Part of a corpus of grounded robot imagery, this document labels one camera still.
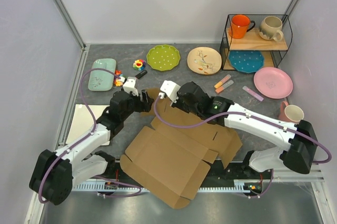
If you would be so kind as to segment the brown cardboard box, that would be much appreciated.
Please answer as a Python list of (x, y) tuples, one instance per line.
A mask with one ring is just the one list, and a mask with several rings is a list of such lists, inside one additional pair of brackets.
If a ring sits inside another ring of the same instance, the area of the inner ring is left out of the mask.
[(168, 98), (158, 100), (150, 114), (158, 115), (144, 126), (120, 158), (121, 169), (142, 187), (173, 209), (186, 207), (216, 158), (223, 167), (242, 146), (238, 133), (171, 107)]

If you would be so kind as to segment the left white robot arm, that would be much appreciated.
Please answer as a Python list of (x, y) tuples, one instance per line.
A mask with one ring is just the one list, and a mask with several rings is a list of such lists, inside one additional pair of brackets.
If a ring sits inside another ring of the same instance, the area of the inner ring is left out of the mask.
[(37, 158), (29, 188), (38, 194), (40, 203), (62, 203), (73, 187), (94, 176), (111, 178), (115, 174), (113, 156), (99, 151), (100, 145), (112, 140), (134, 112), (149, 112), (154, 100), (146, 90), (140, 94), (117, 91), (110, 104), (80, 138), (56, 151), (44, 150)]

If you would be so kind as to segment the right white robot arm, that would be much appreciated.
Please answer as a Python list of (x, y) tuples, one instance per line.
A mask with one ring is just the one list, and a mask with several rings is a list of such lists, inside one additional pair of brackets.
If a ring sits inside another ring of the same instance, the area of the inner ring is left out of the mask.
[(291, 171), (310, 173), (318, 147), (310, 122), (285, 122), (252, 112), (221, 96), (208, 96), (194, 82), (182, 86), (166, 81), (160, 90), (171, 100), (172, 107), (193, 113), (210, 124), (239, 129), (273, 143), (273, 148), (247, 153), (241, 165), (246, 178), (254, 178), (268, 169), (286, 167)]

